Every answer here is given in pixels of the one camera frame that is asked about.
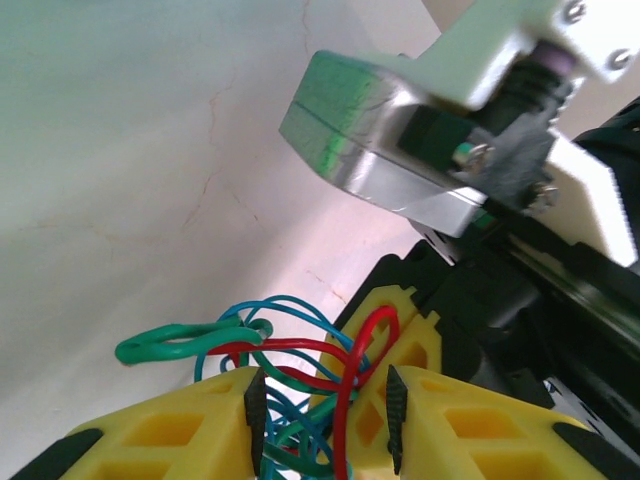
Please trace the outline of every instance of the green wire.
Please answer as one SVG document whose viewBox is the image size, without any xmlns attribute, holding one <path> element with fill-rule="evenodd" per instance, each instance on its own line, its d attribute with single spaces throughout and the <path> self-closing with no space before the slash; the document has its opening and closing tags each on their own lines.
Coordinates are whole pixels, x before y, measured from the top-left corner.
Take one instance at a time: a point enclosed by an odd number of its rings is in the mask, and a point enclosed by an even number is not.
<svg viewBox="0 0 640 480">
<path fill-rule="evenodd" d="M 301 475 L 314 478 L 324 478 L 333 476 L 333 467 L 331 465 L 319 465 L 315 462 L 308 462 L 296 455 L 285 452 L 274 444 L 265 442 L 263 455 L 270 458 L 274 462 L 289 467 Z"/>
<path fill-rule="evenodd" d="M 309 432 L 307 432 L 306 430 L 300 434 L 300 446 L 298 448 L 298 455 L 305 462 L 318 463 L 316 458 L 313 457 L 309 452 Z"/>
<path fill-rule="evenodd" d="M 240 354 L 240 363 L 238 364 L 241 367 L 248 367 L 249 366 L 249 354 L 248 353 L 241 353 Z"/>
<path fill-rule="evenodd" d="M 274 367 L 273 364 L 262 352 L 251 352 L 251 355 L 253 356 L 255 361 L 258 363 L 258 365 L 264 368 L 265 373 L 269 377 L 273 378 L 274 380 L 278 381 L 279 383 L 282 383 L 283 385 L 289 388 L 292 388 L 294 390 L 297 390 L 303 393 L 310 393 L 312 395 L 328 396 L 334 393 L 334 392 L 331 392 L 330 390 L 323 390 L 320 388 L 310 387 L 308 385 L 305 385 L 302 382 L 299 382 L 295 378 L 290 377 L 289 375 L 285 375 L 276 367 Z"/>
<path fill-rule="evenodd" d="M 230 342 L 260 345 L 263 334 L 238 327 L 239 321 L 239 318 L 232 318 L 205 325 L 172 324 L 154 328 L 121 342 L 115 355 L 123 364 L 135 365 L 193 357 Z"/>
<path fill-rule="evenodd" d="M 350 399 L 353 401 L 356 399 L 357 396 L 358 394 L 356 392 L 351 392 Z M 310 408 L 307 411 L 306 413 L 307 418 L 312 423 L 318 423 L 320 420 L 325 418 L 329 413 L 331 413 L 335 409 L 337 401 L 338 401 L 338 396 L 336 394 L 333 394 L 330 397 L 327 397 L 321 403 L 319 403 L 313 408 Z M 287 440 L 289 440 L 292 436 L 303 431 L 305 431 L 305 428 L 302 426 L 302 424 L 299 421 L 296 420 L 294 422 L 291 422 L 289 425 L 284 427 L 282 430 L 280 430 L 276 434 L 275 443 L 276 445 L 284 445 L 286 444 Z"/>
<path fill-rule="evenodd" d="M 262 337 L 264 339 L 267 339 L 271 335 L 273 335 L 273 323 L 271 323 L 266 318 L 256 318 L 255 320 L 251 320 L 251 322 L 247 324 L 247 327 L 251 328 L 252 330 L 262 332 Z"/>
</svg>

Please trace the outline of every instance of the red wire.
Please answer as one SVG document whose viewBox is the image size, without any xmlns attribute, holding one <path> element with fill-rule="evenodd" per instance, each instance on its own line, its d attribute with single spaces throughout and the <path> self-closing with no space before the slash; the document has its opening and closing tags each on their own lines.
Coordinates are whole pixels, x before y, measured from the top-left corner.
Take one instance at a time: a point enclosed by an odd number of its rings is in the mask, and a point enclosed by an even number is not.
<svg viewBox="0 0 640 480">
<path fill-rule="evenodd" d="M 285 375 L 293 377 L 296 380 L 309 385 L 310 387 L 319 388 L 321 390 L 329 390 L 331 392 L 338 391 L 339 385 L 335 382 L 332 382 L 331 380 L 313 377 L 311 375 L 308 375 L 298 370 L 297 368 L 287 367 L 286 365 L 282 365 L 276 368 L 280 370 L 282 373 L 284 373 Z"/>
<path fill-rule="evenodd" d="M 240 354 L 239 353 L 231 353 L 231 354 L 229 354 L 229 356 L 231 357 L 231 361 L 233 362 L 235 367 L 238 368 L 240 366 Z"/>
<path fill-rule="evenodd" d="M 336 409 L 333 413 L 333 461 L 335 480 L 349 480 L 347 469 L 347 410 L 349 409 L 349 397 L 353 389 L 353 381 L 358 373 L 358 366 L 362 361 L 362 357 L 369 346 L 369 341 L 376 325 L 386 319 L 389 319 L 389 338 L 384 351 L 378 357 L 376 362 L 369 369 L 366 379 L 368 380 L 374 368 L 377 367 L 389 351 L 392 345 L 400 337 L 400 324 L 398 321 L 398 312 L 395 308 L 384 306 L 376 309 L 365 320 L 349 354 L 348 361 L 344 369 L 344 375 L 338 388 L 338 399 L 336 401 Z"/>
<path fill-rule="evenodd" d="M 327 353 L 337 358 L 343 364 L 346 364 L 347 359 L 349 358 L 347 352 L 342 350 L 340 347 L 307 338 L 270 338 L 265 340 L 261 345 L 251 345 L 250 343 L 245 342 L 232 342 L 209 350 L 207 355 L 233 355 L 245 352 L 294 349 L 313 350 L 316 352 Z"/>
</svg>

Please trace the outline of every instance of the wire bundle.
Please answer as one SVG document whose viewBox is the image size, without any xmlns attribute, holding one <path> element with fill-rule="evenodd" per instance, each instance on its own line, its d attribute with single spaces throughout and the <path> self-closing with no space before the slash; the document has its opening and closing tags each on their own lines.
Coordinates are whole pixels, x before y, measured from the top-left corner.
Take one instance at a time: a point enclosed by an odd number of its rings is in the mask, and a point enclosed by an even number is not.
<svg viewBox="0 0 640 480">
<path fill-rule="evenodd" d="M 257 318 L 258 313 L 263 310 L 287 313 L 315 325 L 335 338 L 342 348 L 303 338 L 272 339 L 271 322 Z M 246 311 L 248 313 L 242 320 L 240 314 Z M 387 344 L 380 357 L 371 363 L 365 351 L 376 325 L 387 320 L 390 325 Z M 215 323 L 172 324 L 144 332 L 119 344 L 115 353 L 126 365 L 197 356 L 194 370 L 196 382 L 202 380 L 208 355 L 223 355 L 220 360 L 222 372 L 228 370 L 230 363 L 235 367 L 248 365 L 251 356 L 269 377 L 282 385 L 305 394 L 326 397 L 309 408 L 309 398 L 295 405 L 279 390 L 267 387 L 267 438 L 260 478 L 280 480 L 284 479 L 280 472 L 293 470 L 302 479 L 348 480 L 350 473 L 346 458 L 346 421 L 349 404 L 355 400 L 357 391 L 367 382 L 399 335 L 397 312 L 389 306 L 375 310 L 353 340 L 335 329 L 327 317 L 309 303 L 297 297 L 277 295 L 263 301 L 234 305 Z M 344 365 L 342 378 L 300 350 L 332 355 Z M 266 351 L 301 358 L 325 378 L 313 377 L 289 366 L 275 366 L 264 354 Z M 333 449 L 327 442 L 327 432 L 331 431 L 331 427 Z M 318 462 L 320 454 L 326 457 L 327 463 Z"/>
</svg>

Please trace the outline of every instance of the yellow plastic part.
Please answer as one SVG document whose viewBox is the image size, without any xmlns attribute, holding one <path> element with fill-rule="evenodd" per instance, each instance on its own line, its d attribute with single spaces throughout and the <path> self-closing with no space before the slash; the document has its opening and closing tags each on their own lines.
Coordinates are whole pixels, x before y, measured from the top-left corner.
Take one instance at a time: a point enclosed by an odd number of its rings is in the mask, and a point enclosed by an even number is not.
<svg viewBox="0 0 640 480">
<path fill-rule="evenodd" d="M 544 408 L 413 367 L 402 427 L 405 480 L 605 480 L 552 430 Z"/>
<path fill-rule="evenodd" d="M 435 330 L 439 317 L 435 313 L 428 318 L 420 315 L 411 300 L 414 292 L 414 288 L 403 290 L 397 285 L 372 290 L 342 330 L 350 338 L 355 338 L 366 318 L 377 308 L 392 305 L 398 311 L 400 339 L 359 392 L 347 417 L 347 458 L 357 479 L 397 478 L 393 475 L 393 461 L 387 449 L 389 434 L 385 395 L 389 365 L 441 370 L 441 338 Z M 367 349 L 371 361 L 380 355 L 387 338 L 388 326 L 383 325 L 374 331 L 373 341 Z M 330 337 L 326 341 L 339 345 Z M 320 361 L 332 372 L 342 374 L 342 364 L 333 357 L 322 355 Z"/>
<path fill-rule="evenodd" d="M 104 436 L 62 480 L 254 479 L 244 393 L 254 367 L 133 405 L 76 428 Z"/>
</svg>

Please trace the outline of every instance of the white 3d printed part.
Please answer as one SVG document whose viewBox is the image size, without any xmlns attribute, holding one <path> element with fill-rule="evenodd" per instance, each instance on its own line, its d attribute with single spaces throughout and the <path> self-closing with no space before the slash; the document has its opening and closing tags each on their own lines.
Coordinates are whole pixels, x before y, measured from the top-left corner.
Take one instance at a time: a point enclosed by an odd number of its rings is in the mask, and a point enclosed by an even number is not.
<svg viewBox="0 0 640 480">
<path fill-rule="evenodd" d="M 561 134 L 547 170 L 560 198 L 536 219 L 569 244 L 585 243 L 623 267 L 633 264 L 635 242 L 613 171 Z"/>
<path fill-rule="evenodd" d="M 482 108 L 516 57 L 531 53 L 540 40 L 577 59 L 573 79 L 578 84 L 594 77 L 616 82 L 640 49 L 640 2 L 582 3 L 584 15 L 572 21 L 568 15 L 573 0 L 476 0 L 418 59 L 369 59 L 468 110 Z"/>
</svg>

